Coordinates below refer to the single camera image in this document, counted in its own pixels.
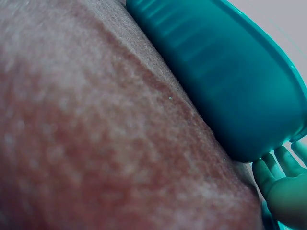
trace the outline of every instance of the teal plastic handle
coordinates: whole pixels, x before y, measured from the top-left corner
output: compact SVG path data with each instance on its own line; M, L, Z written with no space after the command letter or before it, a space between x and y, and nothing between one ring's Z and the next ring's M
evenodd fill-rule
M224 0L127 0L127 9L231 158L307 133L307 89L280 47Z

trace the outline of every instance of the dry skin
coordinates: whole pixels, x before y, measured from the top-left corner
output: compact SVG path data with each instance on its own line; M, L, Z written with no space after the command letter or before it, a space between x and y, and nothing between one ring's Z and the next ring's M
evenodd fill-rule
M0 0L1 230L262 229L118 0Z

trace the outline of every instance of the plastic hand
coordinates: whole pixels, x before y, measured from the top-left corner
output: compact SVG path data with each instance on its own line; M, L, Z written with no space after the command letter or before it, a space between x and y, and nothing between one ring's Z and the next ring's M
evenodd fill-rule
M307 165L307 146L296 142L294 153ZM307 229L307 169L301 167L285 147L274 151L286 177L279 177L274 157L267 154L252 164L256 183L272 215L286 226Z

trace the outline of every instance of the teal plastic device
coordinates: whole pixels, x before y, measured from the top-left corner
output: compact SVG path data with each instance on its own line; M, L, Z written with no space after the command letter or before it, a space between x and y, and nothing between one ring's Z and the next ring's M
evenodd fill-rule
M225 0L127 0L228 155L251 162L307 133L307 89L280 47Z

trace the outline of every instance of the plastic finger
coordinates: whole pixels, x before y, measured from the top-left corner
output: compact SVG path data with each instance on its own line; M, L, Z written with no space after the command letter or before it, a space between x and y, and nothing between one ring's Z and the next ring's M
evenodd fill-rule
M284 146L277 148L274 153L286 176L296 177L304 170Z
M305 166L307 166L307 145L298 141L291 145L291 149L302 160Z
M270 172L264 160L261 160L261 159L257 160L256 162L252 164L252 168L253 168L253 174L254 174L255 181L263 197L266 199L276 179Z
M272 175L276 179L281 179L285 177L284 172L280 169L272 154L267 154L264 157L262 157L262 159L264 160L269 170L271 171Z

